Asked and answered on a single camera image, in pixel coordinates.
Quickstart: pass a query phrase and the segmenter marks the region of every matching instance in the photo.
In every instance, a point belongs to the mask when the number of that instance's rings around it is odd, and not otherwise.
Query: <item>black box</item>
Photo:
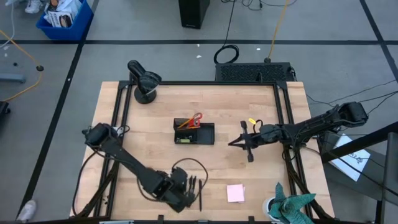
[[[216,65],[216,81],[276,82],[295,81],[290,63],[220,63]]]
[[[187,118],[174,118],[173,128],[175,131],[175,144],[214,144],[214,123],[200,123],[200,128],[195,129],[178,129],[178,127],[187,120]]]
[[[200,29],[210,0],[178,0],[178,4],[180,6],[181,25]]]

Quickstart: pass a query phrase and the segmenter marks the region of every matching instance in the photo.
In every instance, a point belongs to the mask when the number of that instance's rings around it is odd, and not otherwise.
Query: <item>pen holder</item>
[[[187,118],[174,118],[173,128],[175,144],[214,144],[214,123],[200,123],[200,128],[178,129],[178,127],[186,121],[188,121]]]

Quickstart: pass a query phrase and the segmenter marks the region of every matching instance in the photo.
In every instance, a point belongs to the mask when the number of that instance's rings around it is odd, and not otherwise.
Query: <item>wooden table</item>
[[[118,82],[103,82],[93,125],[111,122],[117,87]],[[288,83],[288,88],[295,122],[309,119],[303,83]],[[254,118],[262,119],[264,124],[278,123],[272,87],[161,85],[157,94],[155,101],[148,105],[140,105],[134,97],[131,99],[127,117],[131,130],[125,135],[123,146],[145,166],[168,173],[173,163],[181,158],[192,157],[201,161],[209,172],[209,181],[203,189],[203,210],[199,211],[198,200],[180,213],[164,203],[146,200],[138,191],[136,176],[120,166],[111,218],[156,220],[158,215],[164,215],[166,220],[247,221],[248,216],[252,215],[256,221],[269,220],[262,212],[262,204],[275,195],[275,185],[280,182],[285,194],[290,195],[285,162],[281,157],[282,145],[275,143],[254,149],[254,162],[248,163],[246,151],[230,147],[227,143],[241,133],[239,122],[242,120]],[[281,91],[280,98],[287,121]],[[214,146],[174,144],[173,119],[188,118],[199,111],[203,113],[202,122],[215,123]],[[314,140],[310,140],[307,146],[317,149]],[[91,153],[92,150],[87,148],[85,159]],[[301,153],[309,191],[316,193],[318,203],[334,216],[320,156],[305,149]],[[99,156],[86,165],[76,198],[78,211],[98,188],[102,165],[103,159]],[[197,175],[202,180],[205,178],[201,167],[192,161],[179,166],[189,175]],[[227,202],[226,186],[229,184],[245,186],[244,203]],[[104,195],[102,214],[106,201]]]

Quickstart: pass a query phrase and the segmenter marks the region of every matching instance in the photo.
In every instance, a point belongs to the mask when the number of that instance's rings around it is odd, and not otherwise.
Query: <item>sticky note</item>
[[[226,186],[228,202],[244,202],[243,184],[234,184]]]

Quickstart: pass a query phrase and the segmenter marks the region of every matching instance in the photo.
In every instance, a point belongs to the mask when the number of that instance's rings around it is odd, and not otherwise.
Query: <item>blue bin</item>
[[[44,19],[45,13],[36,23],[36,27],[41,29],[44,34],[52,40],[80,40],[93,11],[87,4],[86,0],[80,0],[81,7],[73,20],[73,24],[69,28],[52,27],[52,25]]]

